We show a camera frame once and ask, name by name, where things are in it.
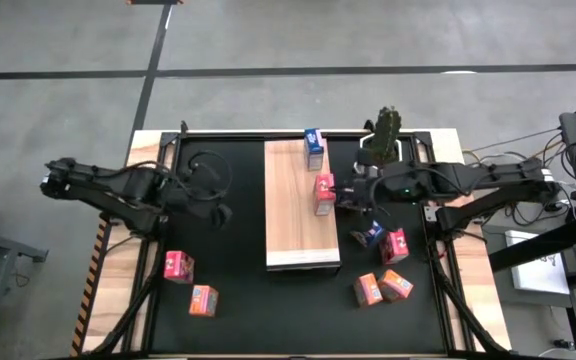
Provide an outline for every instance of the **juice box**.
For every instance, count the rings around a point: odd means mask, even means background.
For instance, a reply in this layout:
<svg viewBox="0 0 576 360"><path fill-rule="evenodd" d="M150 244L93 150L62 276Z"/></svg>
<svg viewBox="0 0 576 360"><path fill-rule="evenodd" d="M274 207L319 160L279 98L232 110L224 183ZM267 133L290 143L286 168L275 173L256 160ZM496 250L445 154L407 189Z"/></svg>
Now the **juice box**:
<svg viewBox="0 0 576 360"><path fill-rule="evenodd" d="M355 281L354 289L361 307L370 306L383 300L373 273L360 276Z"/></svg>
<svg viewBox="0 0 576 360"><path fill-rule="evenodd" d="M330 190L335 186L335 177L332 174L321 174L315 178L315 215L328 215L335 207L335 193Z"/></svg>
<svg viewBox="0 0 576 360"><path fill-rule="evenodd" d="M388 269L379 279L379 289L388 301L404 300L412 291L413 284L396 272Z"/></svg>
<svg viewBox="0 0 576 360"><path fill-rule="evenodd" d="M195 260L183 251L166 252L164 278L180 284L192 284Z"/></svg>
<svg viewBox="0 0 576 360"><path fill-rule="evenodd" d="M192 289L190 310L188 313L195 316L215 316L219 293L208 285L195 285Z"/></svg>
<svg viewBox="0 0 576 360"><path fill-rule="evenodd" d="M304 153L308 171L321 170L324 163L324 145L319 129L304 130Z"/></svg>
<svg viewBox="0 0 576 360"><path fill-rule="evenodd" d="M388 235L379 242L381 259L384 264L395 264L408 256L408 244L404 230L399 229L389 232Z"/></svg>
<svg viewBox="0 0 576 360"><path fill-rule="evenodd" d="M379 243L379 240L386 236L386 229L373 220L372 226L366 231L351 231L350 235L357 239L365 247L370 247Z"/></svg>

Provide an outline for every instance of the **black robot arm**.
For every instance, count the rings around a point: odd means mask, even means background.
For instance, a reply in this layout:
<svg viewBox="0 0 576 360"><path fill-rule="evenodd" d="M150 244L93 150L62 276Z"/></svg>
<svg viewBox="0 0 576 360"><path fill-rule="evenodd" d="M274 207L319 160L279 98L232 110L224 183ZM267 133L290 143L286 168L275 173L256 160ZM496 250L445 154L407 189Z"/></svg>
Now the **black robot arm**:
<svg viewBox="0 0 576 360"><path fill-rule="evenodd" d="M499 190L460 208L436 208L436 237L451 236L463 230L482 214L519 201L551 200L559 191L548 169L531 158L511 165L466 166L460 163L395 162L379 170L379 176L358 176L335 189L337 204L368 211L386 228L395 229L379 202L446 202L468 196L474 190Z"/></svg>
<svg viewBox="0 0 576 360"><path fill-rule="evenodd" d="M46 167L50 171L40 186L44 195L80 200L123 220L130 231L142 237L152 236L159 221L172 213L186 212L211 219L217 226L230 215L230 210L220 204L223 191L190 186L156 162L110 170L62 158Z"/></svg>

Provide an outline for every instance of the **black table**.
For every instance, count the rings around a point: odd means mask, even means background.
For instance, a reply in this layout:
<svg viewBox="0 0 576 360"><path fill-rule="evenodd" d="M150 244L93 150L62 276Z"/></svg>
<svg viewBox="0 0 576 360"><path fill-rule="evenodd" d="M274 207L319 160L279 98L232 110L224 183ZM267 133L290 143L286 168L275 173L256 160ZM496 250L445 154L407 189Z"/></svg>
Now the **black table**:
<svg viewBox="0 0 576 360"><path fill-rule="evenodd" d="M358 134L328 134L331 171L351 176ZM342 269L268 272L265 266L264 141L294 134L216 134L184 140L179 164L198 149L221 153L235 172L225 203L234 212L223 231L181 215L165 250L183 250L196 260L196 284L220 293L217 316L188 315L192 286L162 282L146 316L146 343L153 354L445 354L452 330L443 295L427 262L421 204L385 204L402 224L411 255L382 266L377 249L366 250L348 233L365 225L352 212L336 210ZM404 158L418 156L414 136L403 137ZM210 163L218 172L223 166ZM414 284L395 304L358 308L352 283L392 268Z"/></svg>

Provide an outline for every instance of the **gray floor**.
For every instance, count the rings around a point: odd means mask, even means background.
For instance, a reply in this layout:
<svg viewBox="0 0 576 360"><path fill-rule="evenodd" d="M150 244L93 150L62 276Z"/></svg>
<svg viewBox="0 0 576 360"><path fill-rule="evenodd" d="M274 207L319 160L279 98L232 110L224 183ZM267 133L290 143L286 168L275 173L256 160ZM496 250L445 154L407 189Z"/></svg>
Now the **gray floor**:
<svg viewBox="0 0 576 360"><path fill-rule="evenodd" d="M161 9L0 0L0 71L145 69ZM210 0L174 8L160 68L574 63L576 0ZM42 197L43 164L74 156L119 167L142 84L0 81L0 234L51 249L47 263L18 266L32 280L11 282L0 359L67 355L97 213ZM576 72L158 79L144 128L348 128L388 104L406 127L454 127L476 148L556 127L576 110ZM482 153L530 155L550 136ZM503 308L523 354L570 338L562 309Z"/></svg>

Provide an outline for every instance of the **wooden cutting board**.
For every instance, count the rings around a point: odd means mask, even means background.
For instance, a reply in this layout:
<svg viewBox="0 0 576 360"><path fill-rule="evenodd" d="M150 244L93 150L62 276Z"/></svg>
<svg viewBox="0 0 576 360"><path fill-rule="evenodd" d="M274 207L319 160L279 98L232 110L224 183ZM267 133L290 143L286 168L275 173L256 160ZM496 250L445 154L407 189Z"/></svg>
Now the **wooden cutting board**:
<svg viewBox="0 0 576 360"><path fill-rule="evenodd" d="M267 141L265 152L266 266L268 270L339 267L335 213L315 216L318 174L330 173L328 147L319 171L306 168L303 140Z"/></svg>

